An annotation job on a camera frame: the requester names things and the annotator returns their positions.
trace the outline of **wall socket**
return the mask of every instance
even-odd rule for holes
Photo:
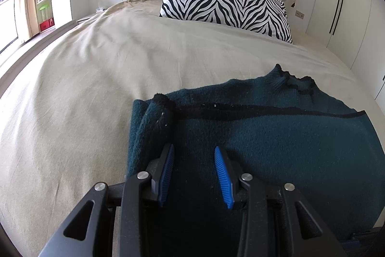
[[[298,10],[295,12],[295,15],[296,15],[296,17],[301,18],[301,19],[303,19],[303,17],[305,16],[302,12],[300,12]]]

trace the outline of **curtain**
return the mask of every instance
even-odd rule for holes
[[[15,21],[17,35],[22,43],[39,33],[35,0],[15,0]]]

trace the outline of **black and white pillow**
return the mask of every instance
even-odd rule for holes
[[[219,23],[293,42],[281,0],[163,0],[160,16]]]

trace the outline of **beige bed sheet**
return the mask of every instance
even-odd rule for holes
[[[95,182],[124,181],[131,104],[157,92],[255,78],[279,63],[366,110],[384,145],[378,105],[315,40],[293,30],[291,45],[160,18],[160,2],[122,2],[79,25],[35,57],[0,99],[0,221],[24,257],[38,255]]]

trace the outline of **silver screw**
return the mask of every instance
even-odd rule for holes
[[[139,172],[138,175],[137,175],[138,179],[141,179],[141,180],[147,179],[148,176],[149,176],[149,174],[148,174],[147,171],[141,171],[141,172]]]
[[[294,191],[294,189],[295,189],[295,186],[294,186],[294,184],[293,183],[286,183],[285,185],[284,185],[284,188],[285,188],[285,190],[286,191]]]
[[[99,182],[95,184],[96,191],[103,191],[105,189],[105,184],[103,182]]]
[[[241,179],[243,181],[251,181],[253,179],[253,176],[249,173],[244,173],[241,175]]]

